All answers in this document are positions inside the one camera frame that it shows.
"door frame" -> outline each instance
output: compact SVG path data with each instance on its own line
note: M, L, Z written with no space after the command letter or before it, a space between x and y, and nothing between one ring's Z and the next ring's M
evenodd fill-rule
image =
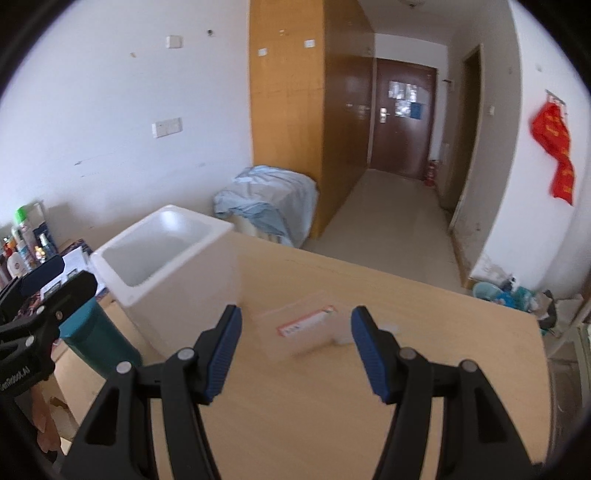
M466 192L468 190L468 187L470 185L470 181L472 179L472 174L474 171L474 163L476 160L476 152L478 151L478 145L480 143L480 132L482 130L482 122L484 119L484 97L485 97L485 61L484 61L484 44L480 43L478 44L474 49L472 49L463 59L462 59L462 67L464 67L464 65L466 64L466 62L468 61L469 58L473 57L476 53L479 54L480 56L480 105L478 106L478 122L476 124L476 137L474 139L474 149L472 150L472 155L470 156L470 166L468 167L468 173L466 175L466 181L464 182L464 188L462 189L462 194L460 195L460 199L457 202L456 205L456 210L453 212L453 217L452 217L452 221L449 224L449 227L447 229L448 233L452 233L454 227L456 226L457 220L460 217L460 212L462 211L462 207L464 206L464 203L466 201ZM456 132L456 141L454 142L454 163L456 161L456 153L457 153L457 135L458 133Z
M421 65L420 63L413 63L411 61L402 61L402 60L393 60L393 59L383 59L382 57L375 57L375 74L374 74L374 93L372 95L372 120L370 124L370 132L369 132L369 147L368 147L368 168L371 168L371 162L374 156L374 141L375 141L375 125L378 123L378 74L379 74L379 62L380 61L395 61L398 63L405 63L407 65L412 65L414 67L419 67L421 69L429 69L434 70L434 77L433 77L433 98L431 101L431 120L429 122L429 135L428 135L428 146L427 146L427 158L424 162L424 171L426 173L427 167L429 165L429 156L431 154L431 145L433 144L433 129L435 127L435 106L437 103L437 93L438 93L438 81L439 78L439 69L435 67L431 67L429 65Z

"floor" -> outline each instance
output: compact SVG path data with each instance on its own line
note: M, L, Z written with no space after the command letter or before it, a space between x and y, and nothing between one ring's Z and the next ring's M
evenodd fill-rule
M466 293L437 195L423 182L368 170L318 240L304 249Z

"white box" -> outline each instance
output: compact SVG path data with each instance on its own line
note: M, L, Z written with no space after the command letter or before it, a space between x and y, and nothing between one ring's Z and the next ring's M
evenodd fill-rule
M233 225L173 205L132 225L91 257L129 319L165 357L193 346L239 304Z

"ceiling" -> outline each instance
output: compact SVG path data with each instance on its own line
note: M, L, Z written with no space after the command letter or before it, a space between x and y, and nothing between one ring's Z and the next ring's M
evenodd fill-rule
M399 0L359 0L376 33L449 45L456 30L491 0L427 0L411 9Z

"metal screw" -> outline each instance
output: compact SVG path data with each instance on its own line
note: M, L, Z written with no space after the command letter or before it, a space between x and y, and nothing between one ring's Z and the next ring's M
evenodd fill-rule
M195 356L195 352L192 348L183 348L178 354L177 357L179 360L191 360Z
M121 375L128 374L131 372L131 367L132 365L129 362L121 362L119 365L117 365L117 373Z
M414 360L417 357L417 351L408 346L401 348L398 354L400 358L404 358L405 360Z
M473 362L472 360L464 360L462 362L462 368L468 372L468 373L474 373L476 370L478 370L478 365L476 364L476 362Z

